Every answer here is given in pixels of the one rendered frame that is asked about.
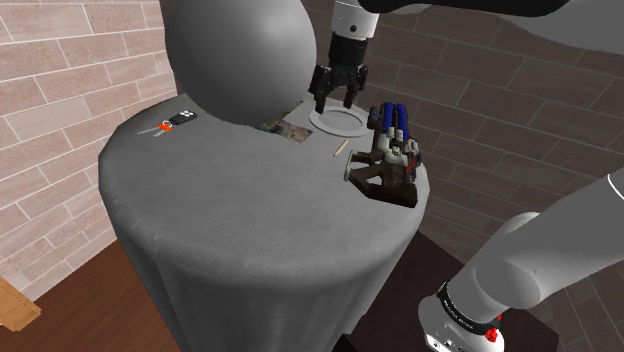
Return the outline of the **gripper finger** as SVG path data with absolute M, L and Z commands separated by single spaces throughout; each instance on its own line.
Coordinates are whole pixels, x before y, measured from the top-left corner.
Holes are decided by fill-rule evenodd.
M 308 88 L 308 92 L 314 97 L 316 113 L 324 112 L 327 96 L 331 92 L 330 88 L 331 69 L 316 65 Z
M 360 65 L 358 67 L 349 67 L 347 71 L 346 93 L 343 99 L 343 106 L 350 109 L 356 95 L 363 91 L 368 76 L 368 67 Z

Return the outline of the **white round plate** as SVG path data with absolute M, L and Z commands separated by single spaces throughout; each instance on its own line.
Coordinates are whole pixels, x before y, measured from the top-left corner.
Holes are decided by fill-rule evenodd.
M 362 110 L 342 106 L 326 108 L 322 114 L 312 111 L 309 121 L 319 130 L 338 137 L 358 138 L 370 132 L 366 127 L 366 114 Z

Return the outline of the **flat printed picture card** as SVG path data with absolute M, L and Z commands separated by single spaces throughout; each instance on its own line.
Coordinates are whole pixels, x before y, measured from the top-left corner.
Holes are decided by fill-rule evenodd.
M 284 118 L 264 121 L 257 125 L 256 129 L 270 134 L 275 134 L 298 143 L 303 143 L 312 134 L 310 129 L 296 126 L 285 121 Z

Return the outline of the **blue and brown engine model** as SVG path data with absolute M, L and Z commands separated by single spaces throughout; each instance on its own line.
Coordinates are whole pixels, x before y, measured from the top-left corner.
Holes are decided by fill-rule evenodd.
M 422 164 L 418 141 L 410 136 L 404 104 L 373 106 L 366 127 L 374 132 L 371 150 L 353 149 L 344 180 L 367 198 L 414 208 L 418 203 L 416 169 Z

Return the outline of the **large grey egg-shaped object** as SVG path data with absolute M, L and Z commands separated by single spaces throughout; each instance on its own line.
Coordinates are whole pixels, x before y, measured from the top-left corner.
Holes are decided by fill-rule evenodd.
M 300 0 L 159 0 L 168 61 L 182 91 L 212 116 L 255 126 L 294 110 L 316 65 Z

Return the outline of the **black key fob with keys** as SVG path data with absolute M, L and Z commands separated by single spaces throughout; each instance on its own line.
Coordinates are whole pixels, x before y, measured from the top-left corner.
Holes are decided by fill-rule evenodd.
M 175 126 L 185 124 L 197 118 L 197 114 L 190 110 L 183 110 L 176 115 L 163 120 L 156 127 L 151 127 L 138 132 L 138 135 L 151 133 L 153 137 L 159 137 L 165 133 L 171 132 Z

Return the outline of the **grey cloth-covered round table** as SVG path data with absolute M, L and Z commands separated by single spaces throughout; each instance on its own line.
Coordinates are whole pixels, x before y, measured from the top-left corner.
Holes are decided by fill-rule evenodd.
M 120 124 L 98 160 L 114 232 L 181 352 L 332 352 L 353 330 L 416 233 L 418 203 L 364 196 L 343 178 L 371 139 L 314 131 L 303 143 L 205 112 L 156 127 L 180 95 Z

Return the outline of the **light wooden furniture piece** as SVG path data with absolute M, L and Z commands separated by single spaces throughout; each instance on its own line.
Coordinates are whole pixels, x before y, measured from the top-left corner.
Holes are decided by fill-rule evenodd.
M 41 315 L 41 308 L 0 277 L 0 325 L 21 331 Z

